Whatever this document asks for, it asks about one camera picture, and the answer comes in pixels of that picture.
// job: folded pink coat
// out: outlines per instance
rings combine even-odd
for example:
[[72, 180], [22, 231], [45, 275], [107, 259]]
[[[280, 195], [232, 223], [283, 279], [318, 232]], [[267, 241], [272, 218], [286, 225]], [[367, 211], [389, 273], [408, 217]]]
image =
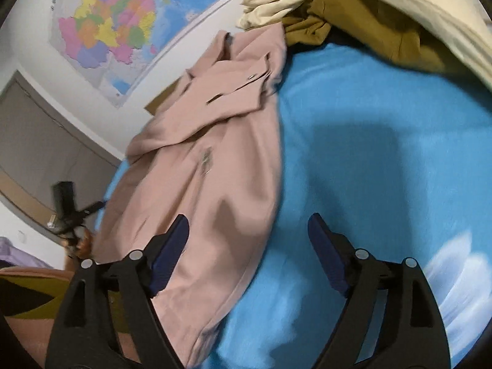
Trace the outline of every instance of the folded pink coat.
[[143, 249], [176, 215], [190, 237], [153, 305], [187, 367], [203, 361], [217, 327], [249, 285], [276, 214], [280, 138], [276, 85], [285, 60], [281, 23], [225, 32], [181, 77], [130, 143], [130, 168], [95, 239], [100, 263]]

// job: gray door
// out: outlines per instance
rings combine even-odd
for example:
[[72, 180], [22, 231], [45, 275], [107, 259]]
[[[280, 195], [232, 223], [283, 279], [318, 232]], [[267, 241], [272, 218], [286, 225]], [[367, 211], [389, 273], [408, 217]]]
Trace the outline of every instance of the gray door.
[[[51, 186], [58, 181], [75, 183], [78, 209], [101, 200], [116, 171], [114, 160], [94, 151], [93, 142], [70, 131], [68, 124], [62, 125], [63, 119], [55, 120], [46, 106], [38, 104], [37, 97], [35, 101], [18, 81], [4, 91], [0, 99], [0, 170], [51, 210]], [[87, 223], [91, 230], [94, 219]]]

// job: colorful map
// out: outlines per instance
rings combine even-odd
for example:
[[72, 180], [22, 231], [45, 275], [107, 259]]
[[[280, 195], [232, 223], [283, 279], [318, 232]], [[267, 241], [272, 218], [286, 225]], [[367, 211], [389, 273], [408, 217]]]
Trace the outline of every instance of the colorful map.
[[51, 44], [113, 105], [218, 0], [54, 0]]

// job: purple fabric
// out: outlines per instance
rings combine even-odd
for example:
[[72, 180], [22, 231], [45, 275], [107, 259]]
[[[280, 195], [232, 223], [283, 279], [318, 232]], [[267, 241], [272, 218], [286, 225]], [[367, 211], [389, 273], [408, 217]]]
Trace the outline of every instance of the purple fabric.
[[6, 237], [0, 237], [0, 260], [15, 266], [52, 269], [47, 263], [14, 247]]

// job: map of china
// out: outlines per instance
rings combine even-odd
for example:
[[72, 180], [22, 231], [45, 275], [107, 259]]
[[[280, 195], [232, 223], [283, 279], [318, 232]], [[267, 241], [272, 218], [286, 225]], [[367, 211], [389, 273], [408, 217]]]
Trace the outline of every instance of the map of china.
[[[150, 43], [156, 21], [154, 0], [82, 0], [73, 17], [59, 18], [65, 53], [83, 68], [98, 68], [113, 53], [132, 63], [132, 53]], [[157, 49], [150, 45], [151, 54]]]

